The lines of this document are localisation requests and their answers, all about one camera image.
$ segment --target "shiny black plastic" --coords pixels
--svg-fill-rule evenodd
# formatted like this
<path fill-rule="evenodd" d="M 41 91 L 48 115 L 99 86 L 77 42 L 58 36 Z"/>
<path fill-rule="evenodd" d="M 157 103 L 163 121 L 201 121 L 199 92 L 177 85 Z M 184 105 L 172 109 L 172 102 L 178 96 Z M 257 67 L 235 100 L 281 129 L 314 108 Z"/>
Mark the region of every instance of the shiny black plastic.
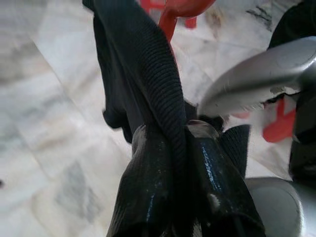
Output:
<path fill-rule="evenodd" d="M 143 125 L 134 133 L 132 149 L 107 237 L 165 236 L 173 206 L 170 146 L 156 126 Z"/>
<path fill-rule="evenodd" d="M 202 234 L 264 236 L 263 224 L 244 180 L 223 152 L 218 137 L 217 131 L 205 122 L 188 125 L 190 192 Z M 243 233 L 238 232 L 238 223 Z"/>

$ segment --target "black cloth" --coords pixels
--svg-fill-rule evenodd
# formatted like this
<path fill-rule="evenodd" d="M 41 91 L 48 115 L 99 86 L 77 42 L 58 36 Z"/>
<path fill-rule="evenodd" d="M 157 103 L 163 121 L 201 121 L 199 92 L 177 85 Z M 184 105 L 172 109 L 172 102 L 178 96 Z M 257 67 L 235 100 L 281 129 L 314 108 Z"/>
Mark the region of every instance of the black cloth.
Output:
<path fill-rule="evenodd" d="M 250 126 L 248 124 L 232 127 L 219 137 L 219 143 L 243 178 L 246 176 L 248 141 Z"/>
<path fill-rule="evenodd" d="M 316 1 L 304 0 L 282 16 L 269 48 L 300 38 L 316 36 Z"/>
<path fill-rule="evenodd" d="M 155 123 L 171 144 L 175 182 L 185 170 L 185 104 L 178 69 L 163 31 L 134 0 L 83 0 L 94 12 L 106 123 L 135 130 Z"/>

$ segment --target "marble floor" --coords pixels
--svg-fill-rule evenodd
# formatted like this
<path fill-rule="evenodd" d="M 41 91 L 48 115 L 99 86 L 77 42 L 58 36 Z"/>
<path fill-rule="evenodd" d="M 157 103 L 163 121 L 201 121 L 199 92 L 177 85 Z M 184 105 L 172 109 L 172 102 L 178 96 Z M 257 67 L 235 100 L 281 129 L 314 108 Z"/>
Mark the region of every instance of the marble floor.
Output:
<path fill-rule="evenodd" d="M 231 2 L 218 0 L 194 30 L 178 22 L 172 47 L 193 103 L 267 48 L 291 1 Z M 0 55 L 0 236 L 105 236 L 131 149 L 102 117 L 91 13 L 80 0 L 2 0 Z M 289 179 L 291 140 L 265 142 L 262 116 L 250 118 L 247 177 Z"/>

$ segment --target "ribbed black fabric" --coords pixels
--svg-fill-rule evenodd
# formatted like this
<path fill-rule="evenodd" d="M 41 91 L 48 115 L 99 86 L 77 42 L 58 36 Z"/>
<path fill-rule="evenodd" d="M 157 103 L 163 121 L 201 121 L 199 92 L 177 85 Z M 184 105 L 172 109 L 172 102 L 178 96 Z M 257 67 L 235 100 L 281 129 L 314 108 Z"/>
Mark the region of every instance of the ribbed black fabric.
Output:
<path fill-rule="evenodd" d="M 175 182 L 185 169 L 183 93 L 169 43 L 134 0 L 83 0 L 94 31 L 106 93 L 104 118 L 131 142 L 142 124 L 157 123 L 173 150 Z"/>
<path fill-rule="evenodd" d="M 219 142 L 241 176 L 245 178 L 247 167 L 249 125 L 232 127 L 219 138 Z"/>

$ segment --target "gray plastic part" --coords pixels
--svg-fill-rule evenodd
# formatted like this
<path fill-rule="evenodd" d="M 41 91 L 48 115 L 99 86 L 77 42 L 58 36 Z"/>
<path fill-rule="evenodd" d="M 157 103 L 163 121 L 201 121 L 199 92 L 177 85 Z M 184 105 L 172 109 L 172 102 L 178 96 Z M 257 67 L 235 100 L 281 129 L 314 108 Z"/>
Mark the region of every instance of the gray plastic part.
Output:
<path fill-rule="evenodd" d="M 295 94 L 316 85 L 316 37 L 271 48 L 233 67 L 207 90 L 198 115 L 251 111 L 280 94 Z"/>
<path fill-rule="evenodd" d="M 315 189 L 278 178 L 245 182 L 267 237 L 316 237 Z"/>

